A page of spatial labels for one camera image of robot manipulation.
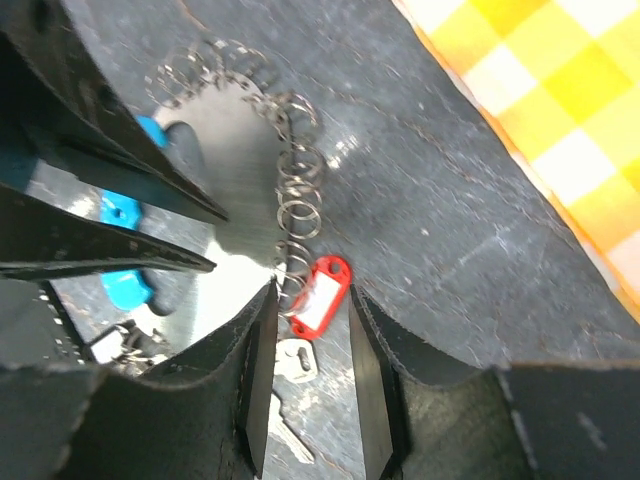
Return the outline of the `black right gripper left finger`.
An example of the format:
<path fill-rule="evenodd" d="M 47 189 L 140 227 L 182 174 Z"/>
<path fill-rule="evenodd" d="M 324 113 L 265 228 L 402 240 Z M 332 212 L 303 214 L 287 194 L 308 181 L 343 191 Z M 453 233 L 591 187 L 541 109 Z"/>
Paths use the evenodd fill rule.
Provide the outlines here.
<path fill-rule="evenodd" d="M 153 408 L 140 478 L 262 476 L 276 332 L 268 282 L 231 321 L 144 374 L 169 396 Z"/>

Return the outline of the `metal key organizer blue handle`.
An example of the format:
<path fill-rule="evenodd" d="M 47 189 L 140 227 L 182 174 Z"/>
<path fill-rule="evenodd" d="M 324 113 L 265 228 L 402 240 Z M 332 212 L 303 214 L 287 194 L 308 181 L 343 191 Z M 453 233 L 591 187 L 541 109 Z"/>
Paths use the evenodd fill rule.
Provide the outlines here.
<path fill-rule="evenodd" d="M 226 209 L 225 221 L 187 231 L 213 271 L 159 288 L 135 270 L 102 276 L 115 322 L 88 346 L 100 364 L 141 372 L 233 319 L 270 279 L 279 316 L 304 306 L 312 280 L 308 239 L 321 228 L 324 158 L 315 148 L 319 120 L 294 91 L 275 92 L 277 72 L 258 50 L 206 42 L 167 57 L 150 79 L 167 99 L 142 120 L 160 145 L 187 130 L 197 141 L 194 174 Z"/>

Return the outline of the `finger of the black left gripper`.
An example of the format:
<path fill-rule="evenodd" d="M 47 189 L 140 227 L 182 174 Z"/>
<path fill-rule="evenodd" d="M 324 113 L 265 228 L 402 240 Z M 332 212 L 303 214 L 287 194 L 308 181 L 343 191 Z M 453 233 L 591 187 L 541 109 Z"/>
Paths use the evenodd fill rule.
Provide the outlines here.
<path fill-rule="evenodd" d="M 201 255 L 1 186 L 1 276 L 51 280 L 139 268 L 211 272 Z"/>
<path fill-rule="evenodd" d="M 85 183 L 203 222 L 228 217 L 129 112 L 61 1 L 2 2 L 1 114 Z"/>

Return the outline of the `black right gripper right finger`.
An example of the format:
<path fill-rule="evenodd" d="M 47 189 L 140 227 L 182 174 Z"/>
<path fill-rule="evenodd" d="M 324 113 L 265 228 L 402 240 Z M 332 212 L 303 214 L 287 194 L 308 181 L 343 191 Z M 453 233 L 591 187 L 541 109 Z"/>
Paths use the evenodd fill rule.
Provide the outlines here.
<path fill-rule="evenodd" d="M 491 374 L 402 327 L 357 285 L 349 325 L 366 478 L 494 478 Z"/>

